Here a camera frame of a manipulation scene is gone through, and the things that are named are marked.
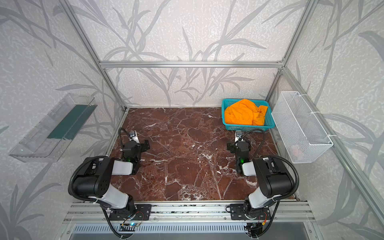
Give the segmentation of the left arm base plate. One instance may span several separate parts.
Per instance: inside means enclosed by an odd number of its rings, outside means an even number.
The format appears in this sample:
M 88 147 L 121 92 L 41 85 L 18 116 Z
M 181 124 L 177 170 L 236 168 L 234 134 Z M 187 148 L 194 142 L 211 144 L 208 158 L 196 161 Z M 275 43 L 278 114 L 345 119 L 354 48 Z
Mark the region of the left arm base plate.
M 109 215 L 111 221 L 148 221 L 151 214 L 151 204 L 137 204 L 133 210 L 112 209 Z

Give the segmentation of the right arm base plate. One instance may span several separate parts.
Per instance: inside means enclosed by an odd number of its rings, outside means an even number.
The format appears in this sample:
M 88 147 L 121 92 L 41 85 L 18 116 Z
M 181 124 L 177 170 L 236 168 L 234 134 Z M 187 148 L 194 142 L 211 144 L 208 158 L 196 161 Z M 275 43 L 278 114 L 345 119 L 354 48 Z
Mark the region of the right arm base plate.
M 271 219 L 271 211 L 269 208 L 252 208 L 250 205 L 230 204 L 225 208 L 226 212 L 231 215 L 231 220 L 257 220 L 266 222 Z

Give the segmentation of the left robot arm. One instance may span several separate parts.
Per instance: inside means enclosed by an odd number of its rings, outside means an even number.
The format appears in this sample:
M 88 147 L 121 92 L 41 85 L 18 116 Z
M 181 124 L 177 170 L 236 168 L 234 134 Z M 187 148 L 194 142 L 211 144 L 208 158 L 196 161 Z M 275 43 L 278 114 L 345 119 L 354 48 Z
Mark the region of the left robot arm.
M 145 140 L 131 140 L 123 146 L 123 157 L 88 157 L 70 178 L 68 192 L 77 200 L 98 203 L 104 210 L 123 210 L 128 215 L 137 211 L 133 197 L 112 186 L 112 176 L 130 176 L 138 173 L 141 155 L 150 149 Z

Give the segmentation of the orange drawstring shorts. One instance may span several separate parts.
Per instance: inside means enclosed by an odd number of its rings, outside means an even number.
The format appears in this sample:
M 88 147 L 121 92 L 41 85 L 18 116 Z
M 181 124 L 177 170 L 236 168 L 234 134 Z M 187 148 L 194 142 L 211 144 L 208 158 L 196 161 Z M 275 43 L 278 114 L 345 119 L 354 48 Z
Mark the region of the orange drawstring shorts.
M 263 126 L 268 111 L 267 106 L 256 106 L 250 100 L 243 99 L 225 110 L 225 123 L 230 125 Z

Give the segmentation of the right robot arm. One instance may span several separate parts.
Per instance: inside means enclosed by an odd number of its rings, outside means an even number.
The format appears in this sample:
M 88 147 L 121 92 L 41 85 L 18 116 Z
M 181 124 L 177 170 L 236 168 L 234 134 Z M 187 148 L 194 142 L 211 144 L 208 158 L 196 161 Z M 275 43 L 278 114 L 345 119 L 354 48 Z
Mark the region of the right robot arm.
M 245 141 L 229 142 L 227 150 L 235 155 L 237 173 L 257 178 L 257 189 L 245 200 L 246 212 L 268 208 L 299 188 L 299 174 L 288 160 L 276 155 L 250 158 L 250 143 Z

